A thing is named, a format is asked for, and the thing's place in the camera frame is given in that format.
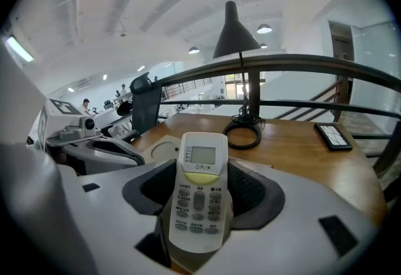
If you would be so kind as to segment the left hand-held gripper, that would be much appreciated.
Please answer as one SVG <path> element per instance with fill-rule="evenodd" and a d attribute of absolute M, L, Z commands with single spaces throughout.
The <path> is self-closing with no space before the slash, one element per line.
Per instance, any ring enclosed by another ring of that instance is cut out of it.
<path fill-rule="evenodd" d="M 62 147 L 70 166 L 81 174 L 102 174 L 144 165 L 144 158 L 124 140 L 102 136 L 95 119 L 67 101 L 48 98 L 29 137 L 32 147 Z"/>

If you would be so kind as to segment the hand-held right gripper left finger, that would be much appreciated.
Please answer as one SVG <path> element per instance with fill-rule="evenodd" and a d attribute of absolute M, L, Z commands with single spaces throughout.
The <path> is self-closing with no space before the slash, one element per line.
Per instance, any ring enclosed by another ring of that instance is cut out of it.
<path fill-rule="evenodd" d="M 160 217 L 175 170 L 175 160 L 80 177 L 62 167 L 66 199 L 98 275 L 176 275 Z"/>

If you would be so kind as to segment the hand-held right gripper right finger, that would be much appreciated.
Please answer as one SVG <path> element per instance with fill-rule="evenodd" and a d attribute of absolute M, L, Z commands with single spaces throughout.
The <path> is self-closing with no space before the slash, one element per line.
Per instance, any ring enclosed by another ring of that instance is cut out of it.
<path fill-rule="evenodd" d="M 223 246 L 194 275 L 313 275 L 339 260 L 320 218 L 337 216 L 358 244 L 375 224 L 330 188 L 268 165 L 240 161 L 276 181 L 286 201 L 280 214 L 254 231 L 231 231 Z"/>

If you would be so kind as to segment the grey box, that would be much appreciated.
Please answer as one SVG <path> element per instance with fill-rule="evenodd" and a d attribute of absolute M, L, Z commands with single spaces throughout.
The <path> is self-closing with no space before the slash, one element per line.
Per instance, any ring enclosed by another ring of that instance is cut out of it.
<path fill-rule="evenodd" d="M 135 139 L 131 146 L 133 151 L 139 154 L 145 163 L 177 160 L 180 152 L 181 139 L 170 135 L 155 138 Z"/>

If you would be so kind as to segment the white remote-like device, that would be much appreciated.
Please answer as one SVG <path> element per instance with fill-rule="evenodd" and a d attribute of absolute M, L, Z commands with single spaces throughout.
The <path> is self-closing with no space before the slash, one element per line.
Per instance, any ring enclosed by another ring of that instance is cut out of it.
<path fill-rule="evenodd" d="M 182 136 L 177 161 L 169 241 L 190 253 L 222 246 L 228 208 L 228 139 L 221 133 Z"/>

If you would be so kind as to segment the black office chair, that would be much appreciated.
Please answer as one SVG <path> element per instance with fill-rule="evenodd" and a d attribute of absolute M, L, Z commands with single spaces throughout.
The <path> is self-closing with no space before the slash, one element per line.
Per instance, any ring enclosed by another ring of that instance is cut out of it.
<path fill-rule="evenodd" d="M 131 82 L 130 91 L 132 93 L 132 130 L 142 135 L 157 125 L 162 86 L 158 81 L 152 82 L 146 72 Z"/>

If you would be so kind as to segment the ceiling strip light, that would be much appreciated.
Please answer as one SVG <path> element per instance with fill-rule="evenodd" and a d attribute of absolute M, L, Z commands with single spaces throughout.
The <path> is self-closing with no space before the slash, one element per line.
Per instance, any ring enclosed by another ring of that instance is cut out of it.
<path fill-rule="evenodd" d="M 33 56 L 21 45 L 21 43 L 14 36 L 10 36 L 6 40 L 6 44 L 26 62 L 30 63 L 34 60 Z"/>

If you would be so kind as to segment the glass entrance doors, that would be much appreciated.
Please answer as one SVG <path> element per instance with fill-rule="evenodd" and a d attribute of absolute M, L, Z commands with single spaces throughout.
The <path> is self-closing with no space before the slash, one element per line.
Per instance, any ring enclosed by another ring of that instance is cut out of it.
<path fill-rule="evenodd" d="M 244 86 L 246 87 L 246 90 L 249 91 L 249 80 L 247 73 L 245 73 L 244 76 L 241 73 L 225 75 L 224 80 L 227 99 L 242 100 L 244 98 Z"/>

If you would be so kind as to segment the black desk lamp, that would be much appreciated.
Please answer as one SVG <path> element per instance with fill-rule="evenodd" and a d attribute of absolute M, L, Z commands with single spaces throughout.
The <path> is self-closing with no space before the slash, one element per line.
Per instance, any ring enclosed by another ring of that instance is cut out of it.
<path fill-rule="evenodd" d="M 225 21 L 215 48 L 213 58 L 219 58 L 230 54 L 239 56 L 242 80 L 248 81 L 249 89 L 246 84 L 242 84 L 243 104 L 239 113 L 231 117 L 229 123 L 223 130 L 227 136 L 229 132 L 237 129 L 246 129 L 253 132 L 256 136 L 255 141 L 247 145 L 236 145 L 232 142 L 228 146 L 235 150 L 250 150 L 258 146 L 262 139 L 260 125 L 264 121 L 259 116 L 260 111 L 260 73 L 250 71 L 248 78 L 245 78 L 244 59 L 242 53 L 258 49 L 259 44 L 253 35 L 239 21 L 237 6 L 234 1 L 228 1 L 225 4 Z"/>

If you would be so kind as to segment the wooden desk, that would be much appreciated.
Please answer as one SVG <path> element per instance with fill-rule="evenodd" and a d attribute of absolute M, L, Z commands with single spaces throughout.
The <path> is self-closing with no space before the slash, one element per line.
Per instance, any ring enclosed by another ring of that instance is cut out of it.
<path fill-rule="evenodd" d="M 353 78 L 373 83 L 401 93 L 401 80 L 383 71 L 369 66 L 359 65 L 351 61 L 339 60 L 326 56 L 308 54 L 275 54 L 262 56 L 240 56 L 233 60 L 221 61 L 211 65 L 201 66 L 182 73 L 159 80 L 161 86 L 170 86 L 187 81 L 195 81 L 215 76 L 229 75 L 241 72 L 249 78 L 250 92 L 245 97 L 249 110 L 258 116 L 261 106 L 285 106 L 293 108 L 310 108 L 312 110 L 337 110 L 339 112 L 355 112 L 397 119 L 397 124 L 391 135 L 356 134 L 357 139 L 386 139 L 385 149 L 376 153 L 377 161 L 373 166 L 376 172 L 388 169 L 401 152 L 401 115 L 362 106 L 351 106 L 344 103 L 330 103 L 327 101 L 296 101 L 296 100 L 263 100 L 259 86 L 259 74 L 262 71 L 297 71 L 310 73 L 324 73 Z"/>

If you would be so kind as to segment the black picture frame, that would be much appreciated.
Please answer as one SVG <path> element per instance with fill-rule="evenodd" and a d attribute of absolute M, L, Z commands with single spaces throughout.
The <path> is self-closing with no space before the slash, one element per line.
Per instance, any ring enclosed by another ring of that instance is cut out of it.
<path fill-rule="evenodd" d="M 353 149 L 351 143 L 335 123 L 315 123 L 314 128 L 329 151 L 350 151 Z"/>

